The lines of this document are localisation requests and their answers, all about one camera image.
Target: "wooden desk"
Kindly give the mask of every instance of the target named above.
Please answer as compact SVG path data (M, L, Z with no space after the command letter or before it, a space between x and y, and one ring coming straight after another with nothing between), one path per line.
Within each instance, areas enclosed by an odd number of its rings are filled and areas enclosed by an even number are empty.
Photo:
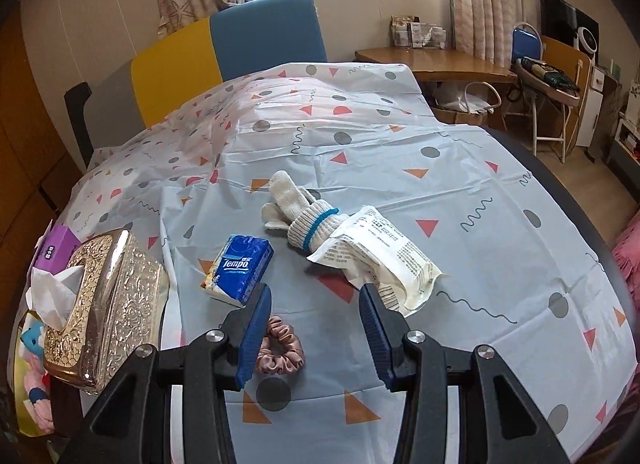
M366 63L401 63L407 65L418 82L479 81L500 84L498 93L504 101L508 85L518 76L506 68L478 59L459 50L381 49L358 50L358 61ZM506 131L502 109L489 115L489 126Z

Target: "white tissue paper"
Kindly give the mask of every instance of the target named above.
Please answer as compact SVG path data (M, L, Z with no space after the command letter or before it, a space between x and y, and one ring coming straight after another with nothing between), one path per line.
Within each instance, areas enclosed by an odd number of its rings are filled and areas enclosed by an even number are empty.
M27 306L45 325L61 331L76 302L83 274L83 265L69 267L55 275L33 267L31 287L25 294Z
M358 289L374 283L385 307L404 317L420 310L442 274L372 206L363 206L345 220L307 259L342 269Z

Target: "glove cuff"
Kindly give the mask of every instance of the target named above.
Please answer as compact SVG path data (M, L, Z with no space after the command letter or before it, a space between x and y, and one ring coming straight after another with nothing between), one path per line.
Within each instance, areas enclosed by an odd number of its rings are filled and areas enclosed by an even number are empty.
M289 227L289 243L314 252L344 221L345 217L337 216L338 212L324 200L314 202Z

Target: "blue tempo tissue pack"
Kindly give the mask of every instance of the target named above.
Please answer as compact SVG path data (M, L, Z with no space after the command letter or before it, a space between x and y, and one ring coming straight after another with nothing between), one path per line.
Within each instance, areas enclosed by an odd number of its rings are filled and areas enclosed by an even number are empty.
M203 287L211 297L243 307L271 256L269 240L231 235L209 269Z

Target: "wooden tabletop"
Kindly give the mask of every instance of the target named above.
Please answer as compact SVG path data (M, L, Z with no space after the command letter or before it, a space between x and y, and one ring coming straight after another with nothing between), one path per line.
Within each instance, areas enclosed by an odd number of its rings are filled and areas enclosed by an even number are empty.
M513 82L516 74L489 61L459 50L381 49L358 50L358 61L367 63L402 63L411 68L418 81Z

